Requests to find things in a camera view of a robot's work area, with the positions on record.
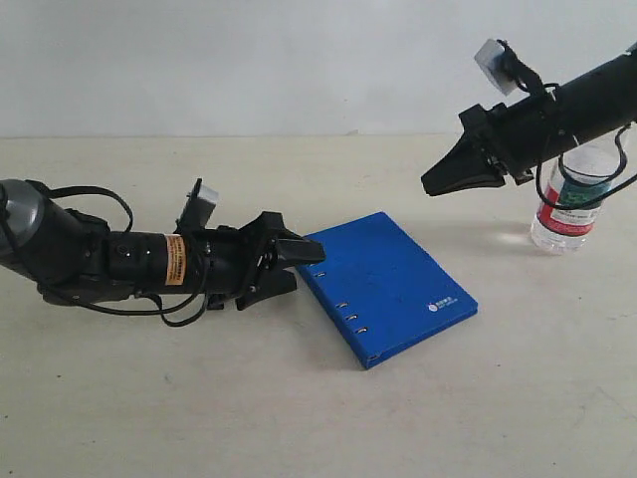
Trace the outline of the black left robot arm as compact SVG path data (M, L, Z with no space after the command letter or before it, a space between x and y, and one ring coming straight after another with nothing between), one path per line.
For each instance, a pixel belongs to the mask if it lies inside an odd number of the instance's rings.
M107 302L144 298L166 314L161 296L183 295L201 297L205 311L228 301L244 310L294 291L293 268L325 259L321 243L289 230L279 212L263 211L240 228L208 228L218 194L200 180L170 233L115 231L57 202L80 195L122 201L98 186L1 182L1 265L33 281L52 305L102 311Z

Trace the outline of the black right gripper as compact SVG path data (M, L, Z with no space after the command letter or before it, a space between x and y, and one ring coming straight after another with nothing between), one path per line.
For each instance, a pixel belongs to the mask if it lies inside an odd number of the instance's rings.
M474 105L459 113L459 119L462 135L421 176L430 196L500 188L506 184L500 173L524 184L533 180L531 170L537 164L577 147L553 94L533 95L489 110Z

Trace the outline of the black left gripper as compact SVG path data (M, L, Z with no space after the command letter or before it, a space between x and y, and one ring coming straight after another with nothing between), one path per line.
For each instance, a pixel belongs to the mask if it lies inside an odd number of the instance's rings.
M185 230L189 251L184 291L201 289L211 309L234 300L238 311L297 289L288 269L321 263L321 243L287 229L283 215L264 211L241 228Z

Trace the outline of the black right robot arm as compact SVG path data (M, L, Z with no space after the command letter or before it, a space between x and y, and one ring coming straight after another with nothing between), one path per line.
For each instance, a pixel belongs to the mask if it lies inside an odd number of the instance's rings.
M487 40L474 60L503 95L526 97L459 114L460 138L421 176L430 196L502 187L507 176L525 184L538 165L636 120L632 50L564 84L544 81L501 39Z

